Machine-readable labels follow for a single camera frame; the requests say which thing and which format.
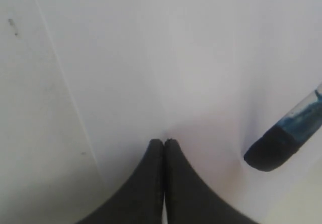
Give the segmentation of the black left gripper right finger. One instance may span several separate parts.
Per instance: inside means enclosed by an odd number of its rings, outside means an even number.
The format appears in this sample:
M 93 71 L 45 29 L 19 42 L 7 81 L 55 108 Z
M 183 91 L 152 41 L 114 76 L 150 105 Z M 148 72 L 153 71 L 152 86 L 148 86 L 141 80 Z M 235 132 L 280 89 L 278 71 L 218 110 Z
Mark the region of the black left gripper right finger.
M 163 170 L 168 223 L 255 223 L 207 186 L 174 139 L 164 144 Z

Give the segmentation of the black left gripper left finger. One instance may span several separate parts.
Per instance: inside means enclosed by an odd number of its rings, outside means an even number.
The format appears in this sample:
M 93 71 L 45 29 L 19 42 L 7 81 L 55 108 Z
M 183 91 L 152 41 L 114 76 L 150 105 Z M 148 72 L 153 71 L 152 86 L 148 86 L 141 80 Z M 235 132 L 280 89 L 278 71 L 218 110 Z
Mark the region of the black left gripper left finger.
M 159 139 L 151 140 L 129 179 L 79 223 L 162 223 L 163 150 Z

